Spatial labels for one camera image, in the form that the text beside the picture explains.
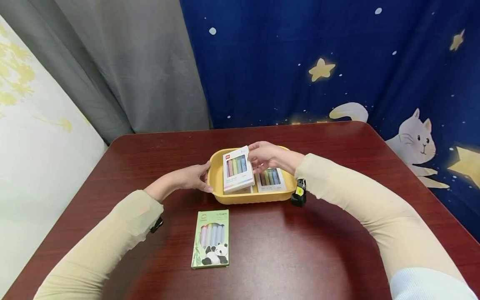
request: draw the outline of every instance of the arm sleeve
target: arm sleeve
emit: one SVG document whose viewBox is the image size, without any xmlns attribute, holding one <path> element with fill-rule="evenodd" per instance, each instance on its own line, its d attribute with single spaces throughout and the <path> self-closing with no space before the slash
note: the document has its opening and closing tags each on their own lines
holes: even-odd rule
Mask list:
<svg viewBox="0 0 480 300">
<path fill-rule="evenodd" d="M 405 285 L 405 281 L 417 276 L 418 270 L 424 269 L 445 274 L 454 282 L 461 283 L 470 295 L 473 294 L 419 214 L 383 185 L 313 154 L 305 156 L 295 172 L 295 178 L 305 179 L 308 191 L 347 211 L 373 236 L 391 286 L 392 278 L 398 274 L 395 280 L 396 294 L 392 294 L 394 299 L 407 299 L 397 298 L 396 295 L 399 295 L 399 291 L 401 293 L 403 287 L 409 286 Z"/>
<path fill-rule="evenodd" d="M 108 275 L 145 240 L 162 212 L 163 205 L 144 191 L 128 195 L 60 260 L 34 299 L 100 299 Z"/>
</svg>

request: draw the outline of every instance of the dark red table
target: dark red table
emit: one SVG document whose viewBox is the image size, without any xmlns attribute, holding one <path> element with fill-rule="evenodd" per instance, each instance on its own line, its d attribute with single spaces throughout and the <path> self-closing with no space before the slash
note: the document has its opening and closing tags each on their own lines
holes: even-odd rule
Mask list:
<svg viewBox="0 0 480 300">
<path fill-rule="evenodd" d="M 204 163 L 219 149 L 257 140 L 329 158 L 399 194 L 480 294 L 479 244 L 368 124 L 351 121 L 115 140 L 5 299 L 31 299 L 53 266 L 131 191 L 167 172 Z M 390 298 L 373 238 L 349 214 L 311 195 L 304 208 L 288 201 L 227 206 L 192 190 L 177 191 L 164 204 L 164 226 L 127 253 L 107 283 L 105 299 Z M 197 212 L 226 208 L 230 268 L 192 270 Z"/>
</svg>

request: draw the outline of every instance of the star pattern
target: star pattern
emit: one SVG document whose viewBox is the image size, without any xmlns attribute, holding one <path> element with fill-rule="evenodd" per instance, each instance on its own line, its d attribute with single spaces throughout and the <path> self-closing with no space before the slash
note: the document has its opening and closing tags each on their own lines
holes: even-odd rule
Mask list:
<svg viewBox="0 0 480 300">
<path fill-rule="evenodd" d="M 324 59 L 319 59 L 317 65 L 311 68 L 308 73 L 312 75 L 312 82 L 317 81 L 320 77 L 330 77 L 330 71 L 335 67 L 335 64 L 327 65 Z"/>
<path fill-rule="evenodd" d="M 453 37 L 452 44 L 450 45 L 450 51 L 456 51 L 460 44 L 463 43 L 463 34 L 465 33 L 465 29 L 458 35 Z"/>
<path fill-rule="evenodd" d="M 459 160 L 448 167 L 448 169 L 469 176 L 477 187 L 480 188 L 480 153 L 461 147 L 456 149 Z"/>
</svg>

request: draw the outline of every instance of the black device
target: black device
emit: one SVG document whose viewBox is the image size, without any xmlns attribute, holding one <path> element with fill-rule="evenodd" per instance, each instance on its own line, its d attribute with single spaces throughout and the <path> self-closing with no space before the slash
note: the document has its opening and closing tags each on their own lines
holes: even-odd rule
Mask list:
<svg viewBox="0 0 480 300">
<path fill-rule="evenodd" d="M 150 228 L 151 233 L 155 233 L 155 231 L 163 225 L 163 219 L 162 217 L 158 217 L 158 220 L 155 222 L 155 225 L 153 225 L 152 228 Z"/>
<path fill-rule="evenodd" d="M 307 182 L 305 179 L 297 179 L 297 188 L 290 197 L 290 203 L 298 207 L 303 207 L 307 203 Z"/>
</svg>

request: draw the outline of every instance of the gray curtain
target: gray curtain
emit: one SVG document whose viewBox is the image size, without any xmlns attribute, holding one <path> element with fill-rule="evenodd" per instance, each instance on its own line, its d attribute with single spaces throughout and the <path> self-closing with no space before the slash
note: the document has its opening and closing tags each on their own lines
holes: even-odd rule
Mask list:
<svg viewBox="0 0 480 300">
<path fill-rule="evenodd" d="M 0 0 L 0 14 L 107 143 L 209 128 L 179 0 Z"/>
</svg>

